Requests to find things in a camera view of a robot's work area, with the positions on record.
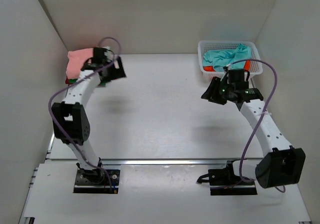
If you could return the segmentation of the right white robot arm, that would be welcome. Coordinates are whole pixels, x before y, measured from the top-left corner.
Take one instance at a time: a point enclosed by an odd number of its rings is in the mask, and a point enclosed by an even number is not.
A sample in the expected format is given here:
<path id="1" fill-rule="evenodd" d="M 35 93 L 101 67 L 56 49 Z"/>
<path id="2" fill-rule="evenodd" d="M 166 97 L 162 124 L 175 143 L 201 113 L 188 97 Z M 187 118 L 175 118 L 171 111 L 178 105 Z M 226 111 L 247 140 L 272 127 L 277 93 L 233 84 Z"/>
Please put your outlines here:
<path id="1" fill-rule="evenodd" d="M 232 162 L 236 176 L 247 182 L 257 181 L 264 189 L 300 181 L 306 154 L 281 133 L 257 88 L 250 88 L 244 79 L 228 83 L 226 77 L 214 77 L 201 98 L 220 105 L 233 102 L 252 127 L 249 139 L 256 137 L 260 144 L 263 158 L 259 163 L 246 159 L 244 153 Z"/>

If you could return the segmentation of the pink t-shirt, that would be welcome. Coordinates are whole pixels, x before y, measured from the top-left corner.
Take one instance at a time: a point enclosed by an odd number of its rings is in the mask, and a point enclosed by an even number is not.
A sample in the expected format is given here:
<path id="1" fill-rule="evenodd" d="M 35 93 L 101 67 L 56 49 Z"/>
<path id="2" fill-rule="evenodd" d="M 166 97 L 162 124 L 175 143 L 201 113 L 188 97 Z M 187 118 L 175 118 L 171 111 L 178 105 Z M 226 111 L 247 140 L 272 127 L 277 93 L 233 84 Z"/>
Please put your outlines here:
<path id="1" fill-rule="evenodd" d="M 93 48 L 69 51 L 67 57 L 66 77 L 69 80 L 78 79 L 85 61 L 93 57 Z"/>

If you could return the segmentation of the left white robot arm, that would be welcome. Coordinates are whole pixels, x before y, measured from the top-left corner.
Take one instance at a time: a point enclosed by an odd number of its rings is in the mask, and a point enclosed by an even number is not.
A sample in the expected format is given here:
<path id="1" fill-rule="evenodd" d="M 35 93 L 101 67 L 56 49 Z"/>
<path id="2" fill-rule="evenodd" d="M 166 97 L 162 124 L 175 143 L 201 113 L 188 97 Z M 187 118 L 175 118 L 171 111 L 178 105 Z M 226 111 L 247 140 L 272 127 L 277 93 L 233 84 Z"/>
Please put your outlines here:
<path id="1" fill-rule="evenodd" d="M 119 55 L 86 59 L 68 87 L 55 93 L 48 102 L 56 139 L 61 140 L 74 153 L 78 168 L 90 172 L 102 172 L 101 158 L 96 155 L 89 141 L 90 122 L 85 107 L 100 85 L 125 78 L 122 59 Z"/>

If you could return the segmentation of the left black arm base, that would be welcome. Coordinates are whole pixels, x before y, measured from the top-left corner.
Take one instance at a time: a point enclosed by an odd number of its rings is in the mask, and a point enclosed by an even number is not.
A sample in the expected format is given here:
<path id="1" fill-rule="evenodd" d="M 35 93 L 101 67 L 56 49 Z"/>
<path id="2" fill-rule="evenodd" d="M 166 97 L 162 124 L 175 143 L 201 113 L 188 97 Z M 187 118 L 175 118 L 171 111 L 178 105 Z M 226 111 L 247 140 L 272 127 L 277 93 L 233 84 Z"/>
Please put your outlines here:
<path id="1" fill-rule="evenodd" d="M 120 183 L 120 168 L 101 170 L 85 170 L 77 163 L 77 172 L 74 181 L 73 193 L 75 194 L 118 194 Z"/>

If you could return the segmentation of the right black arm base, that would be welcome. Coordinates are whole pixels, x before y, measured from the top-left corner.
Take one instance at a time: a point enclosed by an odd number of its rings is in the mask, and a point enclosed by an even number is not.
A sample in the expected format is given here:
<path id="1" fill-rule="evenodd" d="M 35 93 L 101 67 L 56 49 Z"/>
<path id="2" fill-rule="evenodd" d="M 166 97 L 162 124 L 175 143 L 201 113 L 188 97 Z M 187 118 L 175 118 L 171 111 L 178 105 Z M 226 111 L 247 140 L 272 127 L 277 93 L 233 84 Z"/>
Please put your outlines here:
<path id="1" fill-rule="evenodd" d="M 211 196 L 255 196 L 258 194 L 255 182 L 244 182 L 234 173 L 231 161 L 224 168 L 208 169 L 201 175 L 197 184 L 209 184 Z"/>

